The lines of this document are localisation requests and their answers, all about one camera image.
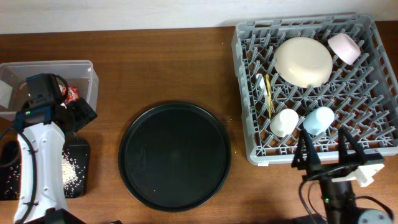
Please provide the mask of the light blue cup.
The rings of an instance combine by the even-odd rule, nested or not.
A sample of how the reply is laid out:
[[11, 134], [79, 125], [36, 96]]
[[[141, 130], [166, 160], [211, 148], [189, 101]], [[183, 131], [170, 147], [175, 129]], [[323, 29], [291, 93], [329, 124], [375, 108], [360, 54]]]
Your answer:
[[334, 118], [334, 112], [330, 108], [322, 106], [305, 117], [303, 127], [307, 133], [316, 136], [326, 131]]

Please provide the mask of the red snack wrapper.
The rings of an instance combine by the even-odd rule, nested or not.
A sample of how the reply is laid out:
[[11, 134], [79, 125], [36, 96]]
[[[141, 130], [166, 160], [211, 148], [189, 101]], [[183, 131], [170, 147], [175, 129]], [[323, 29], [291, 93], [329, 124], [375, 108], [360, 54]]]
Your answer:
[[[60, 90], [62, 92], [62, 95], [64, 95], [66, 93], [66, 86], [60, 85]], [[66, 100], [64, 101], [65, 104], [69, 104], [73, 101], [80, 99], [80, 96], [78, 94], [78, 88], [76, 86], [69, 86], [67, 90], [68, 90], [68, 95]]]

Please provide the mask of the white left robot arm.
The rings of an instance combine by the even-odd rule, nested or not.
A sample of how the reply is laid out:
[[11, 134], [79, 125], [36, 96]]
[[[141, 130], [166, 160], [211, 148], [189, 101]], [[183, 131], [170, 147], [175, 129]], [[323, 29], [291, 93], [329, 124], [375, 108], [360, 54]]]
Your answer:
[[[78, 223], [66, 204], [62, 180], [65, 138], [97, 117], [84, 100], [66, 106], [27, 105], [16, 114], [22, 159], [16, 223]], [[146, 206], [183, 212], [208, 201], [231, 166], [228, 134], [207, 110], [186, 102], [159, 104], [127, 128], [118, 153], [121, 178]]]

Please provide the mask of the large cream bowl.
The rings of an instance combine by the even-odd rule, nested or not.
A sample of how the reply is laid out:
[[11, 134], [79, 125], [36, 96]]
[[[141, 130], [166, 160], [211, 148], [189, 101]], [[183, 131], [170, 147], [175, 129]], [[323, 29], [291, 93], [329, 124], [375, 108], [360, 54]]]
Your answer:
[[286, 40], [276, 49], [274, 60], [280, 77], [301, 88], [320, 87], [328, 81], [333, 68], [328, 49], [308, 37]]

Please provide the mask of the pink bowl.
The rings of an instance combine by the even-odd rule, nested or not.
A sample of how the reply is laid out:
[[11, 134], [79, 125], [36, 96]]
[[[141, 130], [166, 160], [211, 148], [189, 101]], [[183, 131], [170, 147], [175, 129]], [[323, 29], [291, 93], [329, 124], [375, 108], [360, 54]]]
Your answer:
[[327, 40], [332, 51], [346, 64], [352, 65], [361, 54], [357, 43], [347, 34], [339, 33]]

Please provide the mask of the yellow plastic spoon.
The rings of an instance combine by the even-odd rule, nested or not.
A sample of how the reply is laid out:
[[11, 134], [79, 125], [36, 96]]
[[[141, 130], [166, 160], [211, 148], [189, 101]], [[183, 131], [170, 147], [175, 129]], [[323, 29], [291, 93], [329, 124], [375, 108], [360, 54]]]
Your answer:
[[274, 110], [274, 105], [272, 102], [271, 82], [270, 82], [270, 77], [268, 74], [265, 75], [265, 83], [266, 83], [266, 90], [267, 90], [268, 112], [269, 112], [269, 117], [272, 118], [272, 114], [275, 110]]

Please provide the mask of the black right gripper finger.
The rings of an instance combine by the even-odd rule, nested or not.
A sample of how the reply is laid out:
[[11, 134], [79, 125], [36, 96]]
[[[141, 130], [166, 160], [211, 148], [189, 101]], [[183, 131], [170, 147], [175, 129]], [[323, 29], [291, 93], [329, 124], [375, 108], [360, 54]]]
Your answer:
[[313, 146], [312, 139], [305, 129], [300, 132], [291, 167], [298, 170], [306, 170], [307, 172], [315, 172], [322, 169], [321, 161]]
[[384, 158], [379, 152], [366, 154], [362, 145], [342, 127], [338, 130], [338, 162], [341, 165], [383, 164]]

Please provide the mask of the white cup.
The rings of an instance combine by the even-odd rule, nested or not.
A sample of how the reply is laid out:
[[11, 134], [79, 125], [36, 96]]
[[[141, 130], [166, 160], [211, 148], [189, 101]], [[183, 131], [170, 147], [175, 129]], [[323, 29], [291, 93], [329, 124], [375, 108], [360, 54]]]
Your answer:
[[283, 138], [292, 134], [299, 121], [298, 114], [292, 109], [283, 109], [271, 119], [270, 129], [274, 135]]

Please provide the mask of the white plastic spoon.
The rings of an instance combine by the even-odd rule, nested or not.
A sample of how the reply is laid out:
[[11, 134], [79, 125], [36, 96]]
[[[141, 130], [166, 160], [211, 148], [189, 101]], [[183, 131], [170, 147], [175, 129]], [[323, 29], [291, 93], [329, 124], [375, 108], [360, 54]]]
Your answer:
[[259, 89], [263, 92], [264, 96], [268, 95], [264, 77], [262, 76], [261, 73], [256, 74], [256, 86], [259, 87]]

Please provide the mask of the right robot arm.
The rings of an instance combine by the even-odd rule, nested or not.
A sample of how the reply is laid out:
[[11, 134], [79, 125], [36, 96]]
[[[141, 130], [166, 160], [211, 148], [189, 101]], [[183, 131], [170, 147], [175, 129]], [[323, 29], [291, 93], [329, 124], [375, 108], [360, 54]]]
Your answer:
[[[393, 223], [394, 213], [385, 204], [370, 196], [355, 196], [351, 182], [361, 187], [373, 182], [373, 175], [384, 167], [384, 158], [377, 150], [365, 150], [346, 128], [338, 130], [338, 162], [322, 164], [306, 130], [300, 132], [292, 167], [305, 170], [298, 195], [308, 215], [294, 218], [294, 223]], [[307, 182], [320, 184], [326, 218], [308, 206], [302, 193]]]

